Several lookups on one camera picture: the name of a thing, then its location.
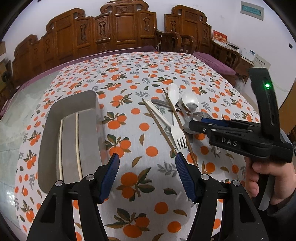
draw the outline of wooden chopstick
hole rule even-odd
[[[163,92],[165,93],[165,97],[166,97],[166,99],[168,100],[168,102],[169,102],[169,104],[170,104],[170,106],[171,106],[171,108],[172,108],[172,111],[173,111],[173,113],[174,113],[174,115],[175,115],[175,117],[176,117],[176,119],[177,119],[177,122],[179,123],[179,127],[180,127],[180,129],[184,132],[184,130],[183,130],[183,125],[182,125],[182,123],[181,123],[181,121],[180,121],[180,118],[179,118],[179,116],[178,116],[178,114],[177,114],[177,112],[176,112],[176,110],[175,110],[175,108],[174,108],[174,106],[173,106],[173,104],[172,104],[170,98],[168,97],[168,94],[166,93],[166,91],[165,91],[164,88],[163,88]],[[194,157],[194,153],[193,153],[193,150],[192,150],[192,147],[191,147],[190,141],[189,141],[189,139],[188,139],[186,133],[184,133],[184,135],[185,135],[186,143],[187,143],[187,146],[188,146],[188,149],[189,149],[189,154],[190,154],[190,156],[191,156],[191,158],[192,158],[193,164],[194,164],[195,166],[198,167],[198,164],[197,164],[196,159],[195,159],[195,157]]]
[[[172,142],[170,141],[170,139],[168,138],[168,136],[166,135],[165,131],[163,130],[163,128],[161,127],[161,125],[159,124],[158,120],[156,119],[152,109],[150,108],[150,106],[147,105],[147,103],[144,101],[144,99],[142,98],[143,103],[145,104],[147,110],[149,111],[151,117],[153,118],[153,120],[155,121],[158,129],[160,130],[160,132],[162,133],[162,135],[164,136],[165,140],[167,141],[168,145],[170,146],[170,148],[172,149],[172,152],[177,155],[177,152],[172,144]]]

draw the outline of purple seat cushion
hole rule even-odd
[[[235,71],[207,53],[194,52],[193,56],[204,62],[219,74],[235,75]]]

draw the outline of gray plastic tray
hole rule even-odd
[[[78,145],[82,176],[94,174],[96,169],[108,163],[102,112],[96,93],[81,92],[54,103],[51,107],[42,135],[38,159],[38,184],[48,193],[60,180],[59,132],[62,127],[62,170],[65,183],[80,181],[76,158],[76,113],[78,113]]]

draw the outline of white wall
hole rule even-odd
[[[236,5],[230,41],[251,48],[271,63],[269,73],[280,107],[296,77],[296,43],[278,15],[262,0],[246,2],[264,7],[264,21],[241,14],[239,1],[239,5]],[[251,91],[249,88],[246,93],[256,102],[255,95]]]
[[[82,8],[86,16],[97,16],[107,0],[34,0],[14,21],[3,38],[7,58],[13,60],[15,47],[29,34],[38,38],[45,34],[45,26],[54,16],[72,8]],[[296,76],[296,43],[289,31],[262,0],[248,2],[264,7],[264,21],[240,13],[239,0],[146,0],[149,10],[157,12],[157,27],[164,30],[164,14],[182,4],[205,13],[212,29],[228,36],[228,40],[240,47],[248,47],[271,63],[273,82],[290,90]],[[288,92],[275,87],[279,106]]]

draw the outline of table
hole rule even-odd
[[[57,99],[93,90],[105,116],[108,152],[120,156],[120,168],[110,196],[99,205],[110,240],[133,240],[136,237],[137,240],[186,240],[197,205],[187,198],[174,165],[174,156],[141,100],[164,100],[162,88],[167,88],[170,83],[176,83],[180,93],[193,91],[201,110],[213,118],[259,122],[259,115],[239,92],[192,55],[125,53],[65,67],[44,93],[27,127],[28,139],[20,147],[15,203],[24,233],[28,233],[46,196],[39,189],[37,169],[42,126],[46,124],[50,107]],[[172,112],[163,107],[159,109],[172,121]],[[201,172],[223,182],[239,179],[244,185],[242,156],[226,150],[216,154],[204,134],[195,135],[193,150]],[[188,152],[183,154],[192,163]],[[213,235],[220,230],[222,206],[222,200],[218,201]],[[77,240],[81,241],[76,200],[73,210]]]

